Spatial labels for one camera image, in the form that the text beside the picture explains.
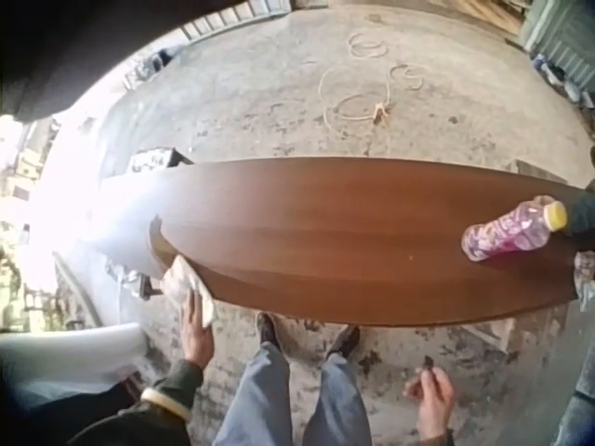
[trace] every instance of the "person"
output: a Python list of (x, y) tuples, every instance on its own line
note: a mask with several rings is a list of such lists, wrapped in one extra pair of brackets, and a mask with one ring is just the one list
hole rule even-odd
[[(292, 423), (289, 404), (289, 365), (284, 358), (272, 317), (257, 316), (260, 349), (247, 364), (237, 393), (214, 446), (289, 446)], [(203, 329), (200, 297), (190, 294), (181, 314), (184, 359), (156, 387), (147, 388), (131, 409), (102, 420), (70, 440), (71, 446), (189, 445), (185, 424), (191, 420), (196, 389), (213, 358), (211, 328)], [(320, 397), (306, 426), (307, 446), (371, 446), (372, 435), (364, 402), (348, 358), (360, 340), (360, 329), (347, 326), (326, 353)], [(447, 429), (455, 391), (444, 370), (419, 370), (403, 394), (418, 404), (417, 430), (423, 446), (452, 445)]]

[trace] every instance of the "jacket sleeve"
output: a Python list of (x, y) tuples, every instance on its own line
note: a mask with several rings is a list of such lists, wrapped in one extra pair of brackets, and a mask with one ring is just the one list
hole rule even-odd
[(203, 371), (182, 360), (172, 367), (169, 376), (159, 385), (146, 388), (140, 400), (159, 406), (188, 423), (192, 416), (194, 394), (202, 384)]
[(453, 431), (448, 429), (446, 435), (436, 437), (435, 439), (425, 439), (419, 443), (419, 446), (455, 446)]
[(87, 427), (68, 444), (190, 446), (186, 423), (191, 419), (196, 389), (202, 384), (202, 370), (180, 361), (166, 379), (142, 392), (138, 404)]

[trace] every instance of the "yellow bottle cap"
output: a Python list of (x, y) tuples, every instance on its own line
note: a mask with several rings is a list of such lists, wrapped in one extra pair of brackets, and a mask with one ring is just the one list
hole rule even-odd
[(552, 232), (563, 230), (568, 224), (568, 214), (561, 202), (554, 202), (545, 206), (543, 216), (546, 220), (546, 225), (548, 225), (549, 230)]

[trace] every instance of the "varnished wood surface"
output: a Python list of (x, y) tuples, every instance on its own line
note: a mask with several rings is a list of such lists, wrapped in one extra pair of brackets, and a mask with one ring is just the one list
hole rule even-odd
[[(245, 307), (369, 325), (482, 321), (573, 299), (575, 248), (557, 235), (478, 264), (461, 251), (465, 228), (537, 194), (570, 203), (579, 192), (410, 161), (197, 164), (104, 181), (92, 241), (153, 277), (179, 251), (217, 299)], [(153, 228), (151, 243), (157, 215), (165, 238)]]

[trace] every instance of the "blue jeans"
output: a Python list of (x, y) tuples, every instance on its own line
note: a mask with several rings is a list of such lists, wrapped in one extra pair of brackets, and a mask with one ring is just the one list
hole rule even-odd
[[(213, 446), (291, 446), (289, 365), (265, 342), (248, 363)], [(320, 397), (304, 431), (304, 446), (372, 446), (370, 424), (355, 383), (341, 355), (324, 363)]]

